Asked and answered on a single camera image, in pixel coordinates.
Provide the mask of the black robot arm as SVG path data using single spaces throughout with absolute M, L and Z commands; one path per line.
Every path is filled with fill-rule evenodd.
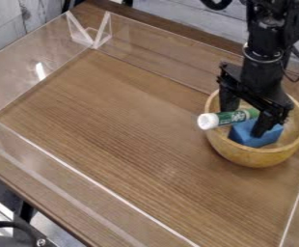
M 284 124 L 294 102 L 282 87 L 290 57 L 299 56 L 299 0 L 242 0 L 246 5 L 247 42 L 243 63 L 221 65 L 219 102 L 223 112 L 246 101 L 259 110 L 251 129 L 257 138 Z

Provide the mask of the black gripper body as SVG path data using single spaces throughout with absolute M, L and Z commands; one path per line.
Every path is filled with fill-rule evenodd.
M 243 81 L 243 68 L 237 64 L 222 62 L 219 65 L 221 74 L 217 82 L 221 87 L 237 91 L 241 101 L 246 101 L 259 111 L 272 111 L 281 116 L 281 124 L 286 123 L 290 111 L 294 109 L 294 102 L 282 88 L 281 82 L 273 85 L 259 83 L 249 85 Z

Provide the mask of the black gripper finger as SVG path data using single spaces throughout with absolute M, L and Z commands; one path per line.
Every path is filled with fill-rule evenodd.
M 219 104 L 222 112 L 233 112 L 239 109 L 241 98 L 235 90 L 227 87 L 219 88 Z
M 269 110 L 262 111 L 251 129 L 251 136 L 262 138 L 268 132 L 278 133 L 282 132 L 282 130 L 281 116 Z

